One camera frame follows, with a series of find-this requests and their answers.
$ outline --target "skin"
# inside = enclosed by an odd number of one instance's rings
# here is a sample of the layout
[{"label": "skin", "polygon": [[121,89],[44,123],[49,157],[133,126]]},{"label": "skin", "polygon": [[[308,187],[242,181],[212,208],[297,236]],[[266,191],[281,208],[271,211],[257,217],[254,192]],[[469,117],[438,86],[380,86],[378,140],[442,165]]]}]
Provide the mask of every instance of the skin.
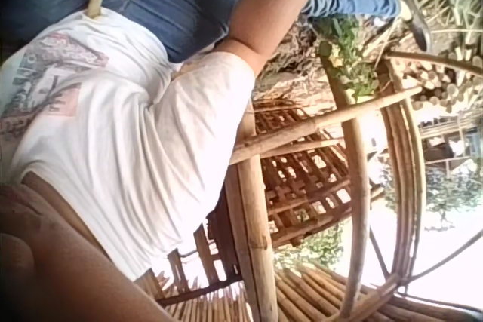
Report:
[{"label": "skin", "polygon": [[[257,75],[306,1],[240,0],[214,51],[238,55]],[[52,186],[31,179],[0,186],[0,293],[21,320],[172,320],[51,206],[60,197]]]}]

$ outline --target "bamboo hut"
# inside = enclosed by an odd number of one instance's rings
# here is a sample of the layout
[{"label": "bamboo hut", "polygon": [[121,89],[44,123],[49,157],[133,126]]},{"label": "bamboo hut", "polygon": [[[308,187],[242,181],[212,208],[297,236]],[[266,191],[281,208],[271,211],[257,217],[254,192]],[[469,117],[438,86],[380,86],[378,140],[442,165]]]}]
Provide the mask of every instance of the bamboo hut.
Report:
[{"label": "bamboo hut", "polygon": [[[90,17],[99,14],[101,2],[91,0]],[[427,55],[387,57],[400,60],[416,57],[464,68],[476,75],[482,71],[481,67]],[[330,74],[330,61],[322,59],[322,62]],[[150,271],[140,281],[144,290],[175,319],[183,321],[472,320],[470,312],[478,311],[471,308],[443,306],[434,301],[419,303],[399,294],[400,287],[457,256],[481,238],[483,231],[434,267],[413,275],[426,185],[420,134],[408,98],[421,88],[404,90],[387,59],[380,63],[377,73],[379,94],[357,105],[350,104],[340,90],[339,80],[331,77],[337,110],[323,115],[308,117],[299,109],[273,109],[271,113],[258,112],[256,117],[253,106],[249,105],[238,129],[220,203],[208,217],[211,226],[208,229],[200,226],[193,236],[208,286],[200,287],[198,280],[186,279],[183,272],[186,256],[175,250],[169,256],[172,283],[166,278],[154,278]],[[368,211],[377,186],[368,178],[367,155],[361,147],[357,120],[358,116],[379,109],[386,125],[397,196],[396,248],[391,266],[386,265],[378,252],[369,228]],[[345,149],[321,131],[335,124],[342,124]],[[288,177],[292,173],[299,177]],[[337,192],[342,189],[350,196],[350,203],[338,199]],[[298,217],[300,210],[309,217],[308,223]],[[273,245],[297,244],[301,238],[346,216],[352,217],[354,225],[347,278],[317,265],[275,272]],[[272,234],[269,220],[277,229]],[[216,253],[208,239],[216,244]],[[369,240],[374,244],[386,279],[377,288],[361,285],[364,251]],[[223,264],[224,279],[217,275],[215,259]]]}]

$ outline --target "white t-shirt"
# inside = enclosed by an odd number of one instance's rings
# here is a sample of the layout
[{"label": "white t-shirt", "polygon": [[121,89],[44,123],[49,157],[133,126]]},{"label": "white t-shirt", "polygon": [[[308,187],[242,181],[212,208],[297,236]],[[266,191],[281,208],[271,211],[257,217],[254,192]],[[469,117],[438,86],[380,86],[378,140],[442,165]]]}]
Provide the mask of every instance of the white t-shirt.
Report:
[{"label": "white t-shirt", "polygon": [[178,66],[103,9],[47,28],[0,71],[2,181],[50,183],[131,280],[214,209],[254,86],[234,54],[169,83]]}]

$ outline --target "shirt sleeve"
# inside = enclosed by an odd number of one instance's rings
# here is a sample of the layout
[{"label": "shirt sleeve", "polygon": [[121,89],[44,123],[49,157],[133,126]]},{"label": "shirt sleeve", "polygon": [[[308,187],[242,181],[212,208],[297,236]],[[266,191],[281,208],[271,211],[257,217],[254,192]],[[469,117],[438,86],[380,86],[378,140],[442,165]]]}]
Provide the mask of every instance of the shirt sleeve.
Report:
[{"label": "shirt sleeve", "polygon": [[156,173],[182,234],[193,233],[218,201],[254,82],[242,58],[215,52],[176,78],[149,110],[158,137]]}]

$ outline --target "dark shoe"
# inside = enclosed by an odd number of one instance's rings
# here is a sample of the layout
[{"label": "dark shoe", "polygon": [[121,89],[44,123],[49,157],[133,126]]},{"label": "dark shoe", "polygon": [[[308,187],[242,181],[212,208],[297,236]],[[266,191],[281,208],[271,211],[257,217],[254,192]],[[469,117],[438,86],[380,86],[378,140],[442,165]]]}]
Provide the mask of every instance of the dark shoe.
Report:
[{"label": "dark shoe", "polygon": [[402,0],[406,3],[411,11],[413,18],[406,22],[409,30],[413,33],[414,40],[418,47],[427,53],[432,50],[432,35],[429,30],[428,23],[424,19],[423,13],[417,6],[417,0]]}]

